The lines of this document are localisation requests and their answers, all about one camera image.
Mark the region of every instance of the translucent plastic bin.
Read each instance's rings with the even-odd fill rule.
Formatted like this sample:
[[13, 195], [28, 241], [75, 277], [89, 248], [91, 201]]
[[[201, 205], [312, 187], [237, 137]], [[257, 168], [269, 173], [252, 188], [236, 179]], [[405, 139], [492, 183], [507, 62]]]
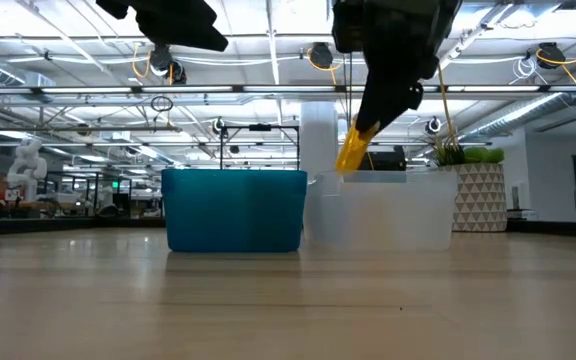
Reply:
[[440, 251], [450, 247], [457, 174], [318, 174], [308, 186], [305, 235], [333, 249]]
[[180, 252], [289, 252], [299, 248], [302, 171], [162, 172], [168, 247]]

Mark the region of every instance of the white bin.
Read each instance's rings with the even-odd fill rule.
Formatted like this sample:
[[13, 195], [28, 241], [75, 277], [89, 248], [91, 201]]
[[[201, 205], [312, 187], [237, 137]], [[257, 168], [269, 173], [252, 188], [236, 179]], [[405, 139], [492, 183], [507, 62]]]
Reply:
[[456, 196], [452, 172], [320, 173], [308, 186], [305, 236], [333, 249], [447, 250]]

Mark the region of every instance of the white pillar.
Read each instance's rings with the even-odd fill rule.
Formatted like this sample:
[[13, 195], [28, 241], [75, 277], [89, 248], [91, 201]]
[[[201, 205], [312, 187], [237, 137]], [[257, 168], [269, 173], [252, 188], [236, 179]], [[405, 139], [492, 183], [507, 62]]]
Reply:
[[308, 179], [322, 171], [334, 170], [337, 143], [337, 111], [334, 102], [301, 104], [301, 169]]

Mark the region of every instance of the geometric patterned planter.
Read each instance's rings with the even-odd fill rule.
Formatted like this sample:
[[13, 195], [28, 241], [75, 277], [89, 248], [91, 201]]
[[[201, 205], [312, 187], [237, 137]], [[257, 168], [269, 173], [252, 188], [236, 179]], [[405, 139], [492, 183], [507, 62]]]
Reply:
[[503, 166], [463, 164], [442, 166], [439, 171], [454, 171], [459, 175], [452, 231], [506, 231]]

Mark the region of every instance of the blue bin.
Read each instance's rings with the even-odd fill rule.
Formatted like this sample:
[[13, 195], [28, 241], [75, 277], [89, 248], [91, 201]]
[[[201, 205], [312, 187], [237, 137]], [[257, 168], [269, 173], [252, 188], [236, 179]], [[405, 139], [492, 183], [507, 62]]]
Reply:
[[168, 247], [179, 252], [289, 252], [299, 248], [303, 171], [162, 172]]

